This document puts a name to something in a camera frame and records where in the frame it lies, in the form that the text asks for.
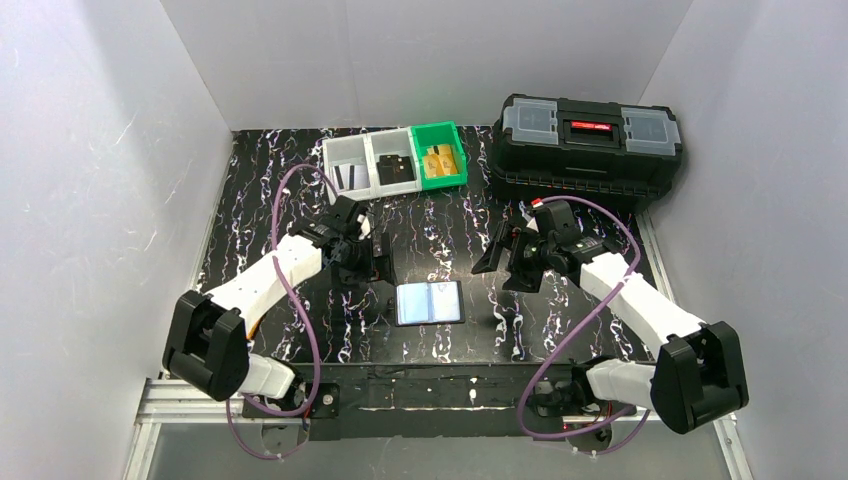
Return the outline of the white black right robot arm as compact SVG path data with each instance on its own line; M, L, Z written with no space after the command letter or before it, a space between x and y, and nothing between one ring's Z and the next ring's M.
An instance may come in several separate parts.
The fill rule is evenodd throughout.
M508 252L504 289L536 293L545 274L553 271L599 301L531 377L519 399L517 418L522 420L530 406L553 414L559 406L619 403L653 411L670 430L685 434L745 408L750 396L736 330L725 321L700 319L645 281L637 271L638 243L615 215L609 218L633 247L632 260L584 234L571 208L576 200L564 195L537 199L526 224L501 222L471 269L473 274L493 272ZM598 357L571 365L568 383L538 391L567 344L605 309L637 334L654 360Z

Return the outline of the gold card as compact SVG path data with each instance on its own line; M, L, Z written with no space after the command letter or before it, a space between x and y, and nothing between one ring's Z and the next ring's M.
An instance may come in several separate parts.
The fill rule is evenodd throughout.
M444 170L443 176L457 175L458 168L453 154L452 146L448 144L441 144L437 145L436 147L438 149L438 154L440 155L441 163Z

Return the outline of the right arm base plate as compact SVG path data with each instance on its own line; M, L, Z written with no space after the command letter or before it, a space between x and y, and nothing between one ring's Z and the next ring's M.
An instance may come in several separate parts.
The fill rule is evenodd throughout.
M575 381L539 382L527 406L539 417L588 416L595 420L626 409L624 403L596 398L586 386Z

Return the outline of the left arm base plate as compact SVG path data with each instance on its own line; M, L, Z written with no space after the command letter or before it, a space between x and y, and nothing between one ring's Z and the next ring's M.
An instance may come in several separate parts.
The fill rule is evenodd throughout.
M297 410L311 391L312 384L305 382L293 387L280 399L269 399L262 396L253 396L243 402L242 413L249 418L274 418L280 417L280 412ZM302 419L332 419L336 418L340 410L341 386L337 383L320 383L317 396L299 417Z

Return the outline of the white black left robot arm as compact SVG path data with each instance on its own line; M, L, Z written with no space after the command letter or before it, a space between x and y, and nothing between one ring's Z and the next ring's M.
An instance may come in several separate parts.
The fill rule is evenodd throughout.
M236 393L281 400L299 385L293 368L252 354L259 322L300 283L329 271L338 286L395 284L389 238L375 236L368 207L339 197L316 220L299 223L273 250L207 293L176 301L162 366L216 401Z

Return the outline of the tan credit card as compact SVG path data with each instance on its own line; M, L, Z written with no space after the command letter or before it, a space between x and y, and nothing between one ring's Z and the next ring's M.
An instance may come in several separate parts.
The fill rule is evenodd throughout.
M428 179L438 178L444 175L440 155L436 146L427 149L426 154L422 157L422 166L424 167L425 177Z

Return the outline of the black card holder wallet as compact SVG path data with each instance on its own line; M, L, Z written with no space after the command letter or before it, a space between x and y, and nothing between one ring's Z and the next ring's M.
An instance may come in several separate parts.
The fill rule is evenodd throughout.
M460 281L398 285L386 313L397 327L461 324L466 321Z

